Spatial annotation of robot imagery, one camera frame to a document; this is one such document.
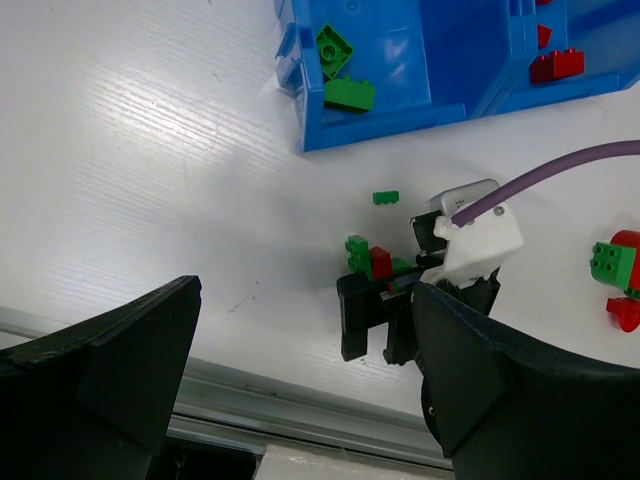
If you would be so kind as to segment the red rounded lego brick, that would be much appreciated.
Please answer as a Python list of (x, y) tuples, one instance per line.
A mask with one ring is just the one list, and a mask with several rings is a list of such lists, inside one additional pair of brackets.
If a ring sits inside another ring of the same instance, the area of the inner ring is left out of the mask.
[(374, 280), (387, 278), (393, 274), (392, 258), (387, 250), (379, 246), (372, 247), (369, 250), (369, 257)]

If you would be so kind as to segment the green square lego brick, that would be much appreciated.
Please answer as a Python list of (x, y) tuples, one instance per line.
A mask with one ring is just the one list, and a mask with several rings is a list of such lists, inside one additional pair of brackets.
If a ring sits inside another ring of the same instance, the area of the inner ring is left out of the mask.
[(350, 60), (354, 48), (330, 24), (319, 31), (316, 44), (323, 76), (333, 80)]

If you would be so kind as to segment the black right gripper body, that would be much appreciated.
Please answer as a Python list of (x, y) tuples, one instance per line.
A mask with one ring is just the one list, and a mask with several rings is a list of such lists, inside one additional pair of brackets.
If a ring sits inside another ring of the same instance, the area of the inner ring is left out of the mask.
[[(410, 224), (413, 228), (420, 252), (416, 255), (416, 264), (425, 272), (440, 267), (444, 263), (444, 256), (448, 242), (436, 237), (433, 233), (436, 219), (441, 215), (440, 210), (415, 216)], [(458, 299), (475, 311), (488, 316), (500, 290), (497, 279), (499, 270), (494, 270), (485, 278), (473, 280), (468, 286), (455, 286), (450, 281), (436, 282), (441, 290)]]

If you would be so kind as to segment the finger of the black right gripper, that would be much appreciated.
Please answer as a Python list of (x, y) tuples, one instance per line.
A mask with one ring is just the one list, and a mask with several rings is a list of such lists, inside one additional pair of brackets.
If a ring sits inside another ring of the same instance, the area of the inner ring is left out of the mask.
[(336, 282), (340, 303), (341, 355), (344, 361), (363, 357), (368, 348), (368, 331), (388, 322), (381, 294), (385, 280), (370, 281), (363, 272), (340, 277)]
[(383, 293), (381, 299), (388, 323), (383, 356), (387, 364), (403, 366), (413, 361), (417, 353), (411, 294)]

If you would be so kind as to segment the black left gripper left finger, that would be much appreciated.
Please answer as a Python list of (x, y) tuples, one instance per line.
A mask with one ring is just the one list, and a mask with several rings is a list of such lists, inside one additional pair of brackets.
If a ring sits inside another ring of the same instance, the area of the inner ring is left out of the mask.
[(182, 276), (2, 350), (2, 478), (145, 478), (167, 433), (201, 289)]

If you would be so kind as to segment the tiny red lego brick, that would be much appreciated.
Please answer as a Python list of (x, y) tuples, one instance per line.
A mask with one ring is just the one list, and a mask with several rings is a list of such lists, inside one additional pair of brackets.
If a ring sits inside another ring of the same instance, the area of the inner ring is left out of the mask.
[(553, 30), (544, 25), (537, 25), (537, 45), (539, 49), (545, 49), (549, 46)]

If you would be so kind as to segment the small green lego brick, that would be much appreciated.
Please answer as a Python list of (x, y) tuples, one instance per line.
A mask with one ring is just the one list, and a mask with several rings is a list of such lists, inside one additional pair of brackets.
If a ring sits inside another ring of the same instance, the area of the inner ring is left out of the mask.
[(324, 105), (353, 112), (369, 112), (375, 103), (376, 89), (367, 80), (335, 78), (324, 86)]

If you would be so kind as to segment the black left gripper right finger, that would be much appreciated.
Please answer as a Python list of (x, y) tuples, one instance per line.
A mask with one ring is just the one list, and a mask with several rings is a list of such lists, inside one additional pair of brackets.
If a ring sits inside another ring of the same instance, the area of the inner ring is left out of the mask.
[(416, 287), (423, 409), (459, 479), (635, 479), (639, 372)]

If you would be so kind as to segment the red two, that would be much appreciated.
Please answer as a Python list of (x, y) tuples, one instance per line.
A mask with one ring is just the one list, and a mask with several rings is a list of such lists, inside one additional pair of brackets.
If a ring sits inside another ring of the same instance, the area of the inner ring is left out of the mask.
[(532, 84), (543, 84), (583, 74), (585, 53), (574, 48), (554, 50), (537, 57), (529, 68)]

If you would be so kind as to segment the long green lego plate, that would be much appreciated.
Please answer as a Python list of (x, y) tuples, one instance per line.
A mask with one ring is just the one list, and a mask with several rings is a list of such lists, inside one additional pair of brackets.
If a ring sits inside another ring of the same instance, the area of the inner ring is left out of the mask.
[(348, 252), (348, 267), (352, 273), (364, 273), (369, 281), (373, 280), (372, 263), (369, 253), (369, 244), (360, 235), (350, 235), (345, 241), (345, 249)]

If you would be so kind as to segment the green numbered lego brick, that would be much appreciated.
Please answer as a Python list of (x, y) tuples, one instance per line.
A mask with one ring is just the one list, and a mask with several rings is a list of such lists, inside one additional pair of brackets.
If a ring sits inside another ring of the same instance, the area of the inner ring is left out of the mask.
[(391, 259), (391, 266), (394, 274), (405, 272), (413, 268), (413, 265), (409, 261), (400, 257), (393, 257)]

